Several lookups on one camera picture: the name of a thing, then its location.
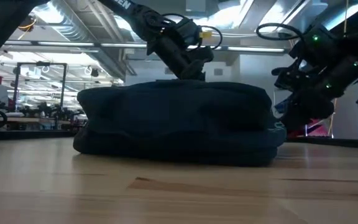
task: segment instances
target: table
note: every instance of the table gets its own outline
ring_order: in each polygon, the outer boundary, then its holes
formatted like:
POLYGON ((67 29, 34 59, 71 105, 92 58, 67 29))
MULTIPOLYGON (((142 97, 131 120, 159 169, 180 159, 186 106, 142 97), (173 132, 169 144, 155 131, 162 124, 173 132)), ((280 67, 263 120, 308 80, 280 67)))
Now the table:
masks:
POLYGON ((0 223, 358 223, 358 149, 288 143, 270 167, 87 156, 0 142, 0 223))

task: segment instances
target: dark blue fabric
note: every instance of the dark blue fabric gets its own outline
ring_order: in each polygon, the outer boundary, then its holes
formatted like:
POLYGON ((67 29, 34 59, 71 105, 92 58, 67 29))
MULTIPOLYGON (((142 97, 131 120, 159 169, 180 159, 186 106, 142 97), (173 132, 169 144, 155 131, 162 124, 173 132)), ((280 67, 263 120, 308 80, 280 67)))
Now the dark blue fabric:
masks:
POLYGON ((81 91, 88 124, 74 148, 160 161, 264 166, 286 130, 266 92, 240 83, 169 80, 81 91))

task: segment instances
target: black cloth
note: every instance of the black cloth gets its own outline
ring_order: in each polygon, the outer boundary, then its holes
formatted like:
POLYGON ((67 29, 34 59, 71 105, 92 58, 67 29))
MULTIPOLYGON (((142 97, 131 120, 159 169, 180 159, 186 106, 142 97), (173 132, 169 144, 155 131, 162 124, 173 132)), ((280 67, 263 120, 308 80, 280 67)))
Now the black cloth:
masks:
POLYGON ((83 90, 85 154, 228 166, 265 166, 286 138, 265 90, 169 80, 83 90))

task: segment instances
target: wood grain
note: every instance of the wood grain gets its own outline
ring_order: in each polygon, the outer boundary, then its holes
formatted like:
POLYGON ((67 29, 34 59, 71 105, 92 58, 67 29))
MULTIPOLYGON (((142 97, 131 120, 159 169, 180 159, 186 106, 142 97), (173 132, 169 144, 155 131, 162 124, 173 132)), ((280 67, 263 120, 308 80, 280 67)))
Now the wood grain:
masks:
POLYGON ((358 223, 358 149, 286 144, 270 167, 86 156, 0 142, 0 223, 358 223))

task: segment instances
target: metal frame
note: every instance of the metal frame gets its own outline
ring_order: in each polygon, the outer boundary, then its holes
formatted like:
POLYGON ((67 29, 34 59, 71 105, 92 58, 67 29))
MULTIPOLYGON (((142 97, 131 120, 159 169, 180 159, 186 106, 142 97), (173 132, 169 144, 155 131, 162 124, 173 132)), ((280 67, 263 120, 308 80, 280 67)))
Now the metal frame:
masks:
MULTIPOLYGON (((15 71, 15 87, 14 87, 14 92, 13 92, 13 108, 12 109, 16 110, 17 94, 18 94, 17 91, 18 91, 18 87, 19 87, 19 77, 20 77, 22 65, 35 65, 35 66, 61 65, 61 66, 63 66, 62 95, 60 97, 60 107, 63 108, 68 64, 67 63, 49 63, 49 62, 18 62, 17 69, 15 71)), ((57 126, 58 126, 58 119, 55 119, 55 129, 57 129, 57 126)))

